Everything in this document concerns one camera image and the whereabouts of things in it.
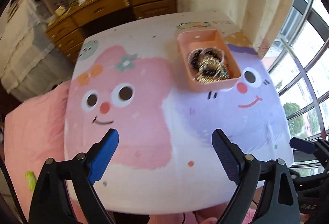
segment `box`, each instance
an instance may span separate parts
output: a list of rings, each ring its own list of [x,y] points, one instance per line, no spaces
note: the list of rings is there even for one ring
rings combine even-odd
[[[232,88],[241,77],[241,70],[217,29],[186,31],[177,37],[177,41],[179,51],[181,52],[187,71],[189,87],[192,91],[211,92],[220,89]],[[195,80],[197,71],[189,64],[188,58],[190,52],[195,49],[213,47],[224,51],[230,78],[214,83],[204,84]]]

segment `orange bow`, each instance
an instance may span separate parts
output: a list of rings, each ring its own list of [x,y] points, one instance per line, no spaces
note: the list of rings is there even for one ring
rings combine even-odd
[[[80,84],[80,86],[88,85],[89,79],[92,77],[97,77],[99,74],[103,72],[103,66],[102,65],[95,65],[90,69],[89,72],[83,72],[81,75],[77,77],[77,80]]]

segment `dark blue gripper pad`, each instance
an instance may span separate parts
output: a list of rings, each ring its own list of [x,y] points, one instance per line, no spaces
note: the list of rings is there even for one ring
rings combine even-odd
[[[299,138],[292,138],[289,144],[291,148],[309,155],[315,153],[316,151],[314,143]]]
[[[93,185],[95,181],[99,181],[102,178],[118,144],[119,134],[113,129],[111,135],[90,164],[90,172],[88,176],[90,184]]]
[[[243,152],[236,144],[230,142],[221,129],[213,132],[212,143],[229,180],[239,185],[240,172],[244,169]]]

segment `pink bedding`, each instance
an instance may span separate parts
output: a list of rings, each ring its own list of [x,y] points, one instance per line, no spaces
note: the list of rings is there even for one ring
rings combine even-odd
[[[32,191],[26,171],[38,177],[45,160],[64,160],[64,116],[70,81],[42,96],[25,101],[5,119],[5,161],[19,203],[28,219]],[[86,223],[76,203],[72,203],[80,222]]]

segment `green flower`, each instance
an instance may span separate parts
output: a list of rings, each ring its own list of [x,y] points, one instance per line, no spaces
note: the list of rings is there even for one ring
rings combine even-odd
[[[137,54],[134,55],[124,55],[121,58],[121,62],[116,64],[116,69],[119,69],[119,72],[122,73],[126,69],[134,69],[135,65],[132,61],[137,58]]]

